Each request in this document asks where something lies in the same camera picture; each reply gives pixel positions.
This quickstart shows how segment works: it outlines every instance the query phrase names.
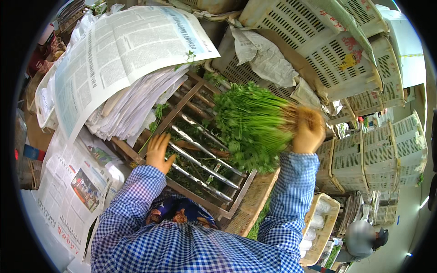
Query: white plastic bag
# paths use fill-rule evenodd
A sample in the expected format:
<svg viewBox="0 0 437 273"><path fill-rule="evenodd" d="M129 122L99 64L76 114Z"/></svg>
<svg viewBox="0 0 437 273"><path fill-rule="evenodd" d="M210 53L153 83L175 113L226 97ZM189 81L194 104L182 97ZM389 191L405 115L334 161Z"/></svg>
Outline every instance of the white plastic bag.
<svg viewBox="0 0 437 273"><path fill-rule="evenodd" d="M313 228L309 228L305 234L305 240L314 240L316 238L316 230Z"/></svg>
<svg viewBox="0 0 437 273"><path fill-rule="evenodd" d="M299 248L302 250L310 250L312 246L312 242L310 240L302 240L302 242L299 244Z"/></svg>
<svg viewBox="0 0 437 273"><path fill-rule="evenodd" d="M323 227L323 217L318 215L318 214L314 214L311 222L309 223L309 226L312 228L321 228Z"/></svg>
<svg viewBox="0 0 437 273"><path fill-rule="evenodd" d="M316 214L322 215L332 209L331 205L323 199L319 199L316 205Z"/></svg>
<svg viewBox="0 0 437 273"><path fill-rule="evenodd" d="M302 259L303 257L305 257L305 255L306 255L306 250L302 250L302 249L301 249L301 259Z"/></svg>

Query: blue checkered sleeve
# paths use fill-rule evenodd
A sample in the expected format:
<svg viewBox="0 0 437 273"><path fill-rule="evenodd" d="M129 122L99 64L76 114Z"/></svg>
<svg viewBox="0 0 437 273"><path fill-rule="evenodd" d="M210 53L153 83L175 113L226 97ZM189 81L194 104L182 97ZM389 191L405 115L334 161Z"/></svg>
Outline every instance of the blue checkered sleeve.
<svg viewBox="0 0 437 273"><path fill-rule="evenodd" d="M136 233L143 226L152 201L165 186L165 176L157 168L149 165L136 167L99 218L91 246L91 260L107 259L123 237Z"/></svg>
<svg viewBox="0 0 437 273"><path fill-rule="evenodd" d="M315 154L281 154L281 171L271 196L270 211L258 232L260 242L286 251L297 262L318 168Z"/></svg>
<svg viewBox="0 0 437 273"><path fill-rule="evenodd" d="M281 172L260 242L190 222L144 224L165 176L137 167L100 216L91 246L92 272L303 272L304 216L314 191L316 155L281 155Z"/></svg>

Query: metal rack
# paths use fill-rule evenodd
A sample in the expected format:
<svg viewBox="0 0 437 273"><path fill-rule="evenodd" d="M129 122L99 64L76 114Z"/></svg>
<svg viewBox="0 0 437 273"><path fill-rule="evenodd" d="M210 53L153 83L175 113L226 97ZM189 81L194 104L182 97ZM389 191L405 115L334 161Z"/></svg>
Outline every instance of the metal rack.
<svg viewBox="0 0 437 273"><path fill-rule="evenodd" d="M199 114L200 117L206 115L206 113L201 108L199 108L199 105L194 104L191 100L195 97L196 99L202 101L202 103L213 107L214 104L206 99L204 96L202 96L200 91L202 90L204 93L206 92L210 95L220 93L220 91L207 83L204 79L197 76L195 73L188 72L187 75L189 77L189 80L183 86L183 88L186 89L186 93L178 93L178 96L176 96L176 98L179 100L179 102L174 107L172 107L170 113L165 118L163 118L153 135L160 135L167 129L171 129L172 131L175 131L178 135L180 135L183 139L185 139L187 143L204 152L206 156L215 159L217 161L217 166L214 169L210 169L207 166L204 166L192 155L190 155L190 153L188 153L184 148L181 148L173 142L169 142L170 148L172 148L174 151L190 161L190 164L192 163L194 165L197 165L204 171L208 172L210 174L210 179L216 178L222 183L225 183L226 188L224 191L221 192L209 185L210 179L208 179L207 181L202 181L201 179L196 178L193 174L184 170L183 167L177 165L176 163L173 163L172 165L174 169L191 179L193 183L199 185L204 191L209 193L209 195L206 198L202 198L201 196L198 196L192 191L186 189L169 177L167 177L167 185L173 190L179 192L180 194L183 194L193 201L199 203L209 211L219 215L219 218L225 217L227 219L231 219L232 216L235 214L238 206L240 205L244 195L246 194L250 184L252 183L257 173L257 170L254 169L250 173L244 173L239 171L237 168L231 166L230 164L217 157L211 149L203 146L201 143L197 142L192 136L188 135L173 124L175 118L181 118L191 126L197 128L202 134L213 140L215 143L219 144L221 147L223 147L223 149L227 150L227 148L219 140L217 140L206 128L204 128L193 118L189 117L183 112L184 107L188 107L193 110L193 112ZM150 136L151 132L149 130L144 130L144 132L140 135L139 140L137 141L137 144L134 146L134 148L130 147L127 143L116 137L113 137L111 141L119 148L121 152L130 157L137 164L144 165L146 163L144 157L146 155L147 148L145 147L140 152L137 152L136 150L138 150L138 147L142 146L145 143L145 140L149 139ZM225 167L232 170L233 176L224 177L223 175L217 173L217 169L220 167Z"/></svg>

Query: green leaves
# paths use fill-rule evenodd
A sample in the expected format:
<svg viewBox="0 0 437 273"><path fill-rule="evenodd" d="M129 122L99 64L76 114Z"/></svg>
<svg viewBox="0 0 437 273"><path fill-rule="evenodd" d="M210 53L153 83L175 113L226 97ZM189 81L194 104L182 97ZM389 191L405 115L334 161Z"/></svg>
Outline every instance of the green leaves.
<svg viewBox="0 0 437 273"><path fill-rule="evenodd" d="M284 124L282 108L288 101L253 82L231 84L231 89L214 96L215 121L234 159L248 170L274 171L277 155L291 140L278 126Z"/></svg>

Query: right hand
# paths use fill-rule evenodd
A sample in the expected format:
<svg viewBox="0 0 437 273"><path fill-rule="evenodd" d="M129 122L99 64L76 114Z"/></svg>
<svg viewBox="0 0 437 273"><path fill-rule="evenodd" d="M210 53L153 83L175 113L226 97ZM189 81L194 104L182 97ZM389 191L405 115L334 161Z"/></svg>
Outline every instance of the right hand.
<svg viewBox="0 0 437 273"><path fill-rule="evenodd" d="M147 145L146 153L146 165L151 165L163 174L167 174L171 168L171 164L176 159L176 154L170 156L170 158L165 161L165 151L167 150L168 142L170 141L170 134L155 135L150 143Z"/></svg>
<svg viewBox="0 0 437 273"><path fill-rule="evenodd" d="M291 142L291 151L297 154L312 154L324 140L325 126L322 116L308 108L299 108L298 132Z"/></svg>

